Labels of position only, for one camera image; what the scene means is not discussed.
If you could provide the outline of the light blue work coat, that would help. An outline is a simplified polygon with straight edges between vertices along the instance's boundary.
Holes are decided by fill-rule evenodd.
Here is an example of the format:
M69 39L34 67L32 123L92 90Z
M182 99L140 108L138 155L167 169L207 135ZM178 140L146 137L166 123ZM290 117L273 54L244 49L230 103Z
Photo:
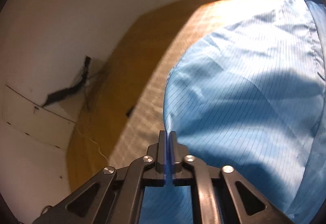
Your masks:
M171 70L164 126L193 162L146 188L141 223L325 223L325 4L279 0L192 45Z

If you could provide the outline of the beige plaid bed cover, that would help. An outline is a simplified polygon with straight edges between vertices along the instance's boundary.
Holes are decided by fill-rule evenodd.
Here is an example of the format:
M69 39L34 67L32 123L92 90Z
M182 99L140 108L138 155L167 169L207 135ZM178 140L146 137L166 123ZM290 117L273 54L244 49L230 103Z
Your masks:
M146 83L108 164L115 168L127 166L133 159L146 154L149 145L157 142L159 131L164 129L162 106L167 77L192 44L219 27L274 8L280 1L211 0L192 7Z

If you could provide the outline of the black object on wall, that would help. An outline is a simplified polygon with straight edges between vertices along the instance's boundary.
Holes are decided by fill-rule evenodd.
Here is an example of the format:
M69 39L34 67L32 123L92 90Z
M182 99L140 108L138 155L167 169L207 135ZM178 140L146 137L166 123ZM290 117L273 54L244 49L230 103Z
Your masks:
M46 101L43 103L42 107L49 106L51 104L65 100L66 98L75 95L78 93L83 86L86 84L89 74L89 66L92 59L89 56L86 56L83 63L83 68L81 71L80 79L72 86L64 88L47 95Z

